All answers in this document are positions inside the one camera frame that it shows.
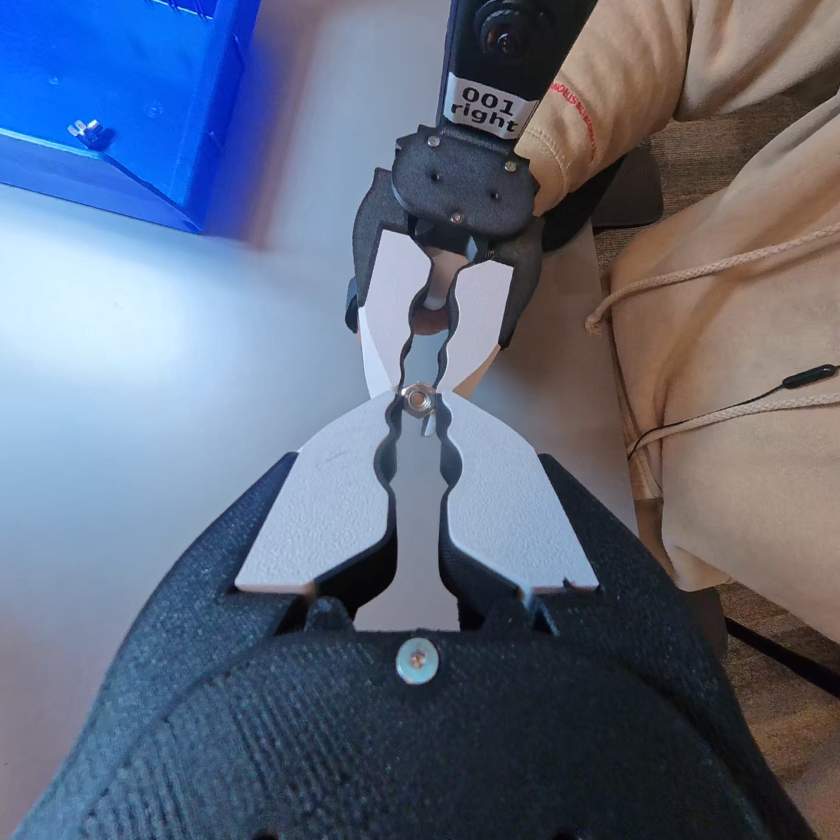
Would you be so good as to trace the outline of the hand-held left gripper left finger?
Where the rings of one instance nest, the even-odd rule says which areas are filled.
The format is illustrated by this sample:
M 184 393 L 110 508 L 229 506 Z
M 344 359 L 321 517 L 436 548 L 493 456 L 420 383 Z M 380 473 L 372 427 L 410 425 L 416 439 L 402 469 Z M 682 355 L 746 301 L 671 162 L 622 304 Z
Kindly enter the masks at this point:
M 317 594 L 388 533 L 391 495 L 376 456 L 389 438 L 385 392 L 304 444 L 235 578 L 243 592 Z

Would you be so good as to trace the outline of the blue plastic bin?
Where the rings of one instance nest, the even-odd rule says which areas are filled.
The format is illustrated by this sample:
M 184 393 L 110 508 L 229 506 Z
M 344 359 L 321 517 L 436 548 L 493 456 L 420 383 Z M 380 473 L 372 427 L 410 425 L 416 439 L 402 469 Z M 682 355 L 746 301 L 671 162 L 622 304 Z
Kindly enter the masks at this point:
M 199 233 L 259 6 L 2 1 L 2 183 Z

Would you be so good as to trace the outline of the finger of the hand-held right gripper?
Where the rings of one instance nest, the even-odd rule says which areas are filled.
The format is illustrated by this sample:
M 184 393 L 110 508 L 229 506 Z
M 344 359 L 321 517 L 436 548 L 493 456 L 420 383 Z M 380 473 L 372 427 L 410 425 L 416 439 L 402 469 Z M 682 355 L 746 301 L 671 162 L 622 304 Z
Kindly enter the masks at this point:
M 459 269 L 448 292 L 448 336 L 438 353 L 437 392 L 469 397 L 500 349 L 513 268 L 495 260 Z
M 365 303 L 358 310 L 371 397 L 403 387 L 404 360 L 413 342 L 412 311 L 432 271 L 433 261 L 408 235 L 381 232 Z

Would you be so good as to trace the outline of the person's right forearm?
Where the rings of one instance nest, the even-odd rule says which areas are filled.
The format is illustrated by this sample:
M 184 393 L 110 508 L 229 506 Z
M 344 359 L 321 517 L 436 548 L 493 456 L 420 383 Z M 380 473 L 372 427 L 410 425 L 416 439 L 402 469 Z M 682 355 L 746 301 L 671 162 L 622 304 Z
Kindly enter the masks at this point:
M 690 2 L 596 4 L 516 148 L 540 185 L 535 214 L 666 125 L 686 78 L 690 33 Z

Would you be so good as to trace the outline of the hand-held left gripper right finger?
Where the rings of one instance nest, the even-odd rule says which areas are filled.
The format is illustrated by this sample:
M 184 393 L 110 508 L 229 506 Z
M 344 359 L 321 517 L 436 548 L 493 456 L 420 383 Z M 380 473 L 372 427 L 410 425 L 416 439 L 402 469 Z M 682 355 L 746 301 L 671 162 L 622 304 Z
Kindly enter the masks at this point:
M 596 590 L 599 581 L 535 449 L 508 425 L 453 392 L 444 442 L 460 472 L 447 498 L 448 534 L 478 566 L 521 594 Z

